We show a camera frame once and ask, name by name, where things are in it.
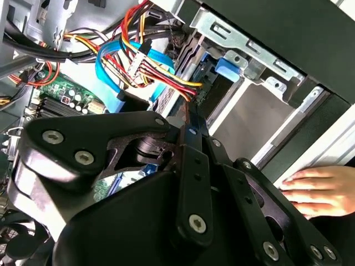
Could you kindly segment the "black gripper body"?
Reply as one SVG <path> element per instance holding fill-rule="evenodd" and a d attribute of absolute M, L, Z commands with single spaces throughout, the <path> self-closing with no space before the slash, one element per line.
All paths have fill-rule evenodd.
<path fill-rule="evenodd" d="M 189 217 L 208 219 L 208 247 L 178 230 L 193 231 Z M 81 211 L 63 229 L 53 265 L 258 265 L 237 215 L 227 217 L 209 176 L 155 173 Z"/>

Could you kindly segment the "person's bare hand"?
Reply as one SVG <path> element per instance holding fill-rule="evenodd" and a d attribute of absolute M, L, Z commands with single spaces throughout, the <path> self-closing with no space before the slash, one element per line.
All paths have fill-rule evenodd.
<path fill-rule="evenodd" d="M 280 185 L 282 194 L 306 218 L 354 213 L 354 168 L 326 166 L 296 172 Z"/>

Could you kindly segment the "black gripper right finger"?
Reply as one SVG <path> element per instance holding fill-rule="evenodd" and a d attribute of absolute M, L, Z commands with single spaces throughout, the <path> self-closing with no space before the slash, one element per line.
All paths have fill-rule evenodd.
<path fill-rule="evenodd" d="M 335 247 L 250 161 L 231 161 L 201 121 L 222 265 L 342 265 Z"/>

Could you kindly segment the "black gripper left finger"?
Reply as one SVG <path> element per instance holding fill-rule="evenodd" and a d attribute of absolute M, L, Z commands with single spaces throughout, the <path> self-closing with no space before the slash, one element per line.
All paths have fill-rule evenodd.
<path fill-rule="evenodd" d="M 21 202 L 14 205 L 43 223 L 57 243 L 66 225 L 81 211 L 155 173 L 209 176 L 201 121 L 190 108 L 187 123 L 170 125 L 153 111 L 55 117 L 31 121 L 22 131 L 13 183 Z M 189 217 L 196 235 L 178 230 L 198 247 L 207 247 L 213 233 L 211 207 L 204 220 Z"/>

